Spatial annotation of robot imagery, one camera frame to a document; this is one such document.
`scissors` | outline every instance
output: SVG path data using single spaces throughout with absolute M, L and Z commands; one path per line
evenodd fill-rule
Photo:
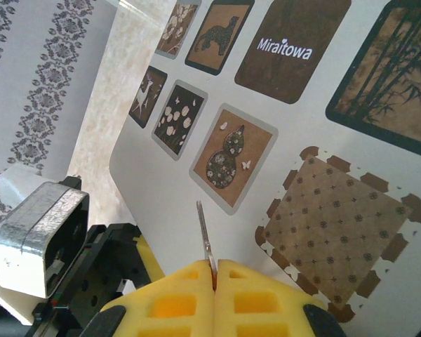
M 209 242 L 208 229 L 206 228 L 206 221 L 204 220 L 203 204 L 201 201 L 196 202 L 196 209 L 198 210 L 199 223 L 201 225 L 201 235 L 203 236 L 204 258 L 209 261 L 210 271 L 212 273 L 213 290 L 217 289 L 217 265 L 213 258 L 211 243 Z

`beige marbled surface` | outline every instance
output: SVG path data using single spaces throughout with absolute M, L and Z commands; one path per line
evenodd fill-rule
M 121 0 L 69 166 L 91 194 L 89 225 L 133 222 L 109 159 L 176 0 Z

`black panther illustration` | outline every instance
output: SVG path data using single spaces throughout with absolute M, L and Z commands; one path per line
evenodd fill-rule
M 195 51 L 197 52 L 199 50 L 199 44 L 201 41 L 204 40 L 203 44 L 201 45 L 202 51 L 206 50 L 207 48 L 210 48 L 211 42 L 214 41 L 219 46 L 218 55 L 223 56 L 227 47 L 229 46 L 232 33 L 234 32 L 238 21 L 239 17 L 233 16 L 229 21 L 227 27 L 213 26 L 212 28 L 210 28 L 206 33 L 199 37 L 195 45 Z

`gourd illustration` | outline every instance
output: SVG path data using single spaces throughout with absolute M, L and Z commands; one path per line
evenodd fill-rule
M 208 180 L 218 189 L 231 185 L 237 172 L 236 157 L 243 151 L 245 140 L 243 131 L 245 126 L 240 126 L 231 132 L 223 142 L 223 150 L 217 151 L 209 159 L 206 167 Z

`small white butterfly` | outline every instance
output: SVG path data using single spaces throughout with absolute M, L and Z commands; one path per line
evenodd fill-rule
M 246 162 L 242 162 L 241 163 L 241 166 L 242 166 L 242 169 L 244 170 L 244 171 L 247 171 L 247 170 L 249 170 L 250 169 L 250 166 L 251 166 L 251 160 L 248 162 L 248 163 L 246 163 Z

